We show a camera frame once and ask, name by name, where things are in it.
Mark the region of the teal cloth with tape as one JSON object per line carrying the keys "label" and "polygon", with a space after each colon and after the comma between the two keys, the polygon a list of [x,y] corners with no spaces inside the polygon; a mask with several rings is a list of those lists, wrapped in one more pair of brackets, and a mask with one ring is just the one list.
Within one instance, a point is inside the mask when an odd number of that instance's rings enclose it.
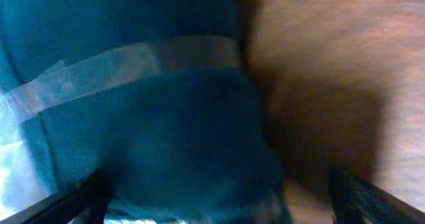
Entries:
{"label": "teal cloth with tape", "polygon": [[291,223],[234,0],[1,0],[1,218],[106,175],[110,223]]}

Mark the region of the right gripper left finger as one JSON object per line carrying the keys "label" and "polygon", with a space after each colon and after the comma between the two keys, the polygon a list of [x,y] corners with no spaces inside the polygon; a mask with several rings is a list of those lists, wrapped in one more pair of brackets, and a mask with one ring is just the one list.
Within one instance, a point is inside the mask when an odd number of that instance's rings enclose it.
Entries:
{"label": "right gripper left finger", "polygon": [[103,224],[111,198],[107,175],[95,171],[68,189],[2,220],[1,224]]}

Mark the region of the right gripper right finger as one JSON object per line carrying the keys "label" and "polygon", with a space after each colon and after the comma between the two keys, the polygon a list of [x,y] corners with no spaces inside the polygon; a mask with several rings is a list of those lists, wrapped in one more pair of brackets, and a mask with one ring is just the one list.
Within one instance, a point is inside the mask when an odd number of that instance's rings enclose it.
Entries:
{"label": "right gripper right finger", "polygon": [[424,224],[424,212],[346,168],[332,167],[327,185],[333,224]]}

